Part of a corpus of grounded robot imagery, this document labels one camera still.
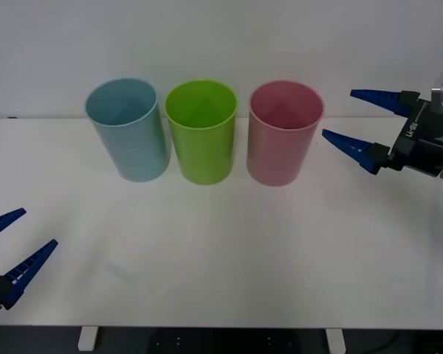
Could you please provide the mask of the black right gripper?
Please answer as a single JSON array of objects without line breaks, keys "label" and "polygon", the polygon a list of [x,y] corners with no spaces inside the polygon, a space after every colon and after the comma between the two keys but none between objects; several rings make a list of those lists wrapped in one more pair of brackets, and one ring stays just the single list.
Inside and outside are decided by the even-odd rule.
[{"label": "black right gripper", "polygon": [[380,143],[323,129],[328,142],[373,175],[387,164],[396,171],[408,167],[424,174],[443,174],[443,114],[433,113],[430,103],[419,99],[419,92],[353,89],[350,96],[408,119],[390,153]]}]

